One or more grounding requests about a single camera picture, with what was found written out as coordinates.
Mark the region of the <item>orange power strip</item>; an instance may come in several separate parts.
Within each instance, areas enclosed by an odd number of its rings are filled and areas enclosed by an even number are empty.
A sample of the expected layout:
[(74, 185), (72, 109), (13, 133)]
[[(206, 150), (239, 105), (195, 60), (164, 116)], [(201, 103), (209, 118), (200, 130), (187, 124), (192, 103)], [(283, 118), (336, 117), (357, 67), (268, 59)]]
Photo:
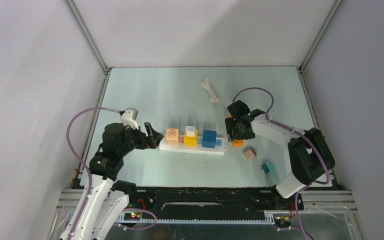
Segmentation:
[(232, 116), (228, 115), (225, 118), (224, 123), (225, 123), (225, 127), (226, 127), (228, 141), (232, 144), (232, 146), (234, 148), (242, 147), (244, 145), (245, 141), (243, 139), (234, 139), (234, 137), (233, 137), (233, 130), (235, 127), (235, 121), (232, 118)]

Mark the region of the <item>beige cube socket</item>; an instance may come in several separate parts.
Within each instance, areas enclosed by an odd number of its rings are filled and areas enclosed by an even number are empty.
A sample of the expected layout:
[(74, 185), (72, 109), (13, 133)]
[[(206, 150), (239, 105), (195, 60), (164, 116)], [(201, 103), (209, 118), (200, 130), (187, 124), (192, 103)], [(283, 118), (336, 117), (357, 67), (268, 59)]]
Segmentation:
[(180, 141), (179, 130), (177, 128), (168, 128), (165, 139), (168, 145), (178, 145)]

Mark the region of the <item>white multicolour power strip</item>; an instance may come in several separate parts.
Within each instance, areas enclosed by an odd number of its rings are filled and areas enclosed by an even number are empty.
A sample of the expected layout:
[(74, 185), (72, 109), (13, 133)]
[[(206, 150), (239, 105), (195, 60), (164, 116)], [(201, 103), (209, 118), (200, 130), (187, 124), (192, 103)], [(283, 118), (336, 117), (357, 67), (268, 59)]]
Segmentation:
[(160, 144), (159, 149), (164, 152), (188, 153), (188, 154), (203, 154), (203, 155), (217, 155), (223, 156), (227, 150), (225, 139), (222, 137), (216, 138), (215, 148), (203, 147), (203, 137), (197, 137), (197, 146), (185, 146), (183, 142), (183, 135), (179, 136), (178, 144), (168, 144), (164, 138)]

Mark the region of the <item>blue cube socket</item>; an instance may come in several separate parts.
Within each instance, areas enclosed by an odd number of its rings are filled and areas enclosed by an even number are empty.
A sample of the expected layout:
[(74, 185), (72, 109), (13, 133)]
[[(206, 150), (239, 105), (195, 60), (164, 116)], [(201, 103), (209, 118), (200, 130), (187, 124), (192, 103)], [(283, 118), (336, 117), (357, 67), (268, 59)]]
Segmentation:
[(202, 147), (214, 149), (217, 144), (217, 132), (213, 130), (204, 130), (202, 134)]

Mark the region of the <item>yellow cube socket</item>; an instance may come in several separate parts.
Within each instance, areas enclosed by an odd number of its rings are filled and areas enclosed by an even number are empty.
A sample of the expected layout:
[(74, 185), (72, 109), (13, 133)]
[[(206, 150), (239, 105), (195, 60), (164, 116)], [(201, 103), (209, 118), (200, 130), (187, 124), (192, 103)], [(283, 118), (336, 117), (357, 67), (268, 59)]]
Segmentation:
[(197, 145), (198, 145), (198, 130), (196, 129), (193, 132), (193, 135), (191, 135), (191, 136), (188, 136), (187, 134), (185, 134), (183, 136), (183, 143), (187, 147), (197, 147)]

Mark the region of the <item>white plug adapter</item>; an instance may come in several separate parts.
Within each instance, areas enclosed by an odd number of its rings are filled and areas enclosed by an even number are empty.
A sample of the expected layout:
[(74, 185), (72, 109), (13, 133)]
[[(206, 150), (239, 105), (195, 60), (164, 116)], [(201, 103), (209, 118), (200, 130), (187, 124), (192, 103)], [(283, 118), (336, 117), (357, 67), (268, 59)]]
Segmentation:
[(186, 137), (194, 138), (197, 135), (197, 129), (195, 126), (186, 126), (185, 127), (185, 132), (184, 132)]

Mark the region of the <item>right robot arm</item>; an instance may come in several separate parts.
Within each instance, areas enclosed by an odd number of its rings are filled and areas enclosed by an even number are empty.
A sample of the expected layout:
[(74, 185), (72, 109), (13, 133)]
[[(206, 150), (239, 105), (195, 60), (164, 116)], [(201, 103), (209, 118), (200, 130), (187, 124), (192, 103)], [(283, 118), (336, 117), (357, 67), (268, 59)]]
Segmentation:
[(318, 182), (321, 176), (329, 184), (329, 172), (336, 162), (319, 129), (294, 128), (274, 120), (263, 110), (250, 110), (241, 100), (228, 105), (227, 111), (230, 116), (225, 119), (225, 126), (230, 142), (262, 136), (285, 150), (291, 172), (275, 185), (277, 191), (270, 196), (275, 208), (284, 209), (293, 194)]

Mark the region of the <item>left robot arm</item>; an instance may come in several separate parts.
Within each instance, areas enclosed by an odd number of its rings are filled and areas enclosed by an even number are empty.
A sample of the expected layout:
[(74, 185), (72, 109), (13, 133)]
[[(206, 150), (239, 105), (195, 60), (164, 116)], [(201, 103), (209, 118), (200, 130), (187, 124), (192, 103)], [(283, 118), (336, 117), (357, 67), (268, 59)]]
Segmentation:
[(111, 123), (104, 128), (102, 142), (89, 162), (88, 184), (61, 240), (103, 240), (125, 208), (138, 202), (136, 185), (118, 180), (124, 157), (133, 150), (156, 149), (164, 135), (149, 122), (146, 132), (123, 123)]

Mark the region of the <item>pink plug adapter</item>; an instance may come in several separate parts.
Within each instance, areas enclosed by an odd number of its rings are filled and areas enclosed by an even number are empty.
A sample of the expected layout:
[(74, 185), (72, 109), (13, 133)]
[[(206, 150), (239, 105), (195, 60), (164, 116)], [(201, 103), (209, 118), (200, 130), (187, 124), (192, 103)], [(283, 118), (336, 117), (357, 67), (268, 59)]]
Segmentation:
[(250, 148), (247, 148), (247, 149), (245, 149), (245, 150), (243, 151), (243, 155), (244, 155), (244, 157), (245, 157), (247, 160), (251, 161), (251, 160), (253, 160), (253, 159), (256, 158), (256, 156), (257, 156), (257, 151), (256, 151), (254, 148), (250, 147)]

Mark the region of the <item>teal plug adapter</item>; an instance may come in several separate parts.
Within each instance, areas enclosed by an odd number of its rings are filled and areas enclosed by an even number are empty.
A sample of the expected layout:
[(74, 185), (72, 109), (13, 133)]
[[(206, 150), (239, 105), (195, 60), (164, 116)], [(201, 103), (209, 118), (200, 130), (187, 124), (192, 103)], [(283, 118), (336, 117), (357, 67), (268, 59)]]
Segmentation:
[(268, 162), (263, 162), (261, 164), (261, 170), (265, 174), (269, 174), (269, 173), (274, 172), (276, 170), (276, 168), (275, 168), (275, 165), (271, 161), (268, 161)]

